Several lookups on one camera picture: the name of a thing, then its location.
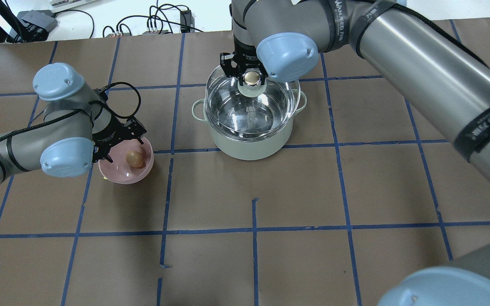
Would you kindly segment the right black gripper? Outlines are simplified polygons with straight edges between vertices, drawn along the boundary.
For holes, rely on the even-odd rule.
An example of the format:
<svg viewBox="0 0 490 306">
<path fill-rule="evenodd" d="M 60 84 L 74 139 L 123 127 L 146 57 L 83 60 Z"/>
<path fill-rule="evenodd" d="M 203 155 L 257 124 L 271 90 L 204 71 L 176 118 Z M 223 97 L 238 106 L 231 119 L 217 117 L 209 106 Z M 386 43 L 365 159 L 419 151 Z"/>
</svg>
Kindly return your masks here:
<svg viewBox="0 0 490 306">
<path fill-rule="evenodd" d="M 239 83 L 244 83 L 245 73 L 249 70 L 258 70 L 260 84 L 266 83 L 267 72 L 262 62 L 255 55 L 221 53 L 220 67 L 226 77 L 235 77 Z"/>
</svg>

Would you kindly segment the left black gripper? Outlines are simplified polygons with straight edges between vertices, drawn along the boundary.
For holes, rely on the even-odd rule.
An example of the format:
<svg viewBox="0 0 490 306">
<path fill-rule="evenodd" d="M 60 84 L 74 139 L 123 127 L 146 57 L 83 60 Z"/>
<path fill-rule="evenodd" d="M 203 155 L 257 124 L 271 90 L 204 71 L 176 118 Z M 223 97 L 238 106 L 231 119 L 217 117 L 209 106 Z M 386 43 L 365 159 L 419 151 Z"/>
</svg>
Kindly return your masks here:
<svg viewBox="0 0 490 306">
<path fill-rule="evenodd" d="M 140 157 L 138 157 L 138 162 L 140 161 L 141 165 L 138 164 L 138 168 L 145 168 L 147 159 L 146 142 L 141 139 L 146 132 L 147 130 L 144 125 L 136 118 L 127 119 L 125 123 L 120 122 L 116 118 L 112 118 L 105 128 L 97 133 L 93 133 L 93 158 L 113 163 L 114 161 L 109 154 L 111 148 L 123 141 L 135 139 L 140 142 L 138 149 Z"/>
</svg>

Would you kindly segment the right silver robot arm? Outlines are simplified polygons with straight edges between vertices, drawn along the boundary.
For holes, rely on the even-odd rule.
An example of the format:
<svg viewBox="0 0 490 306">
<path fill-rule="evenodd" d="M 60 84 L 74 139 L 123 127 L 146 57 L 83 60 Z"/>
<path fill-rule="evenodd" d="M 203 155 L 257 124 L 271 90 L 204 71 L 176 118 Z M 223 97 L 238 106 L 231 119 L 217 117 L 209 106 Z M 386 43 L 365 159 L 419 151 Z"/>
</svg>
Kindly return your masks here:
<svg viewBox="0 0 490 306">
<path fill-rule="evenodd" d="M 490 68 L 398 0 L 233 0 L 230 77 L 260 68 L 289 82 L 319 55 L 350 45 L 490 182 Z"/>
</svg>

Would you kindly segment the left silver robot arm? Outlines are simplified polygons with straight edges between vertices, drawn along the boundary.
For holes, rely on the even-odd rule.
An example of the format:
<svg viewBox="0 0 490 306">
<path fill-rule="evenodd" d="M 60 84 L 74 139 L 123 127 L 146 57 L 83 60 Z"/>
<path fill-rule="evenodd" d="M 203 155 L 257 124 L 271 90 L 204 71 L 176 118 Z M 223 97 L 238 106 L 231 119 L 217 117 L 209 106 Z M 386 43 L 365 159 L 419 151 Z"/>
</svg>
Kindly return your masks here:
<svg viewBox="0 0 490 306">
<path fill-rule="evenodd" d="M 0 185 L 10 176 L 41 169 L 53 177 L 76 177 L 93 163 L 112 162 L 111 148 L 137 140 L 147 130 L 132 114 L 112 110 L 107 90 L 93 89 L 69 64 L 57 62 L 41 68 L 33 89 L 46 102 L 43 122 L 0 134 Z"/>
</svg>

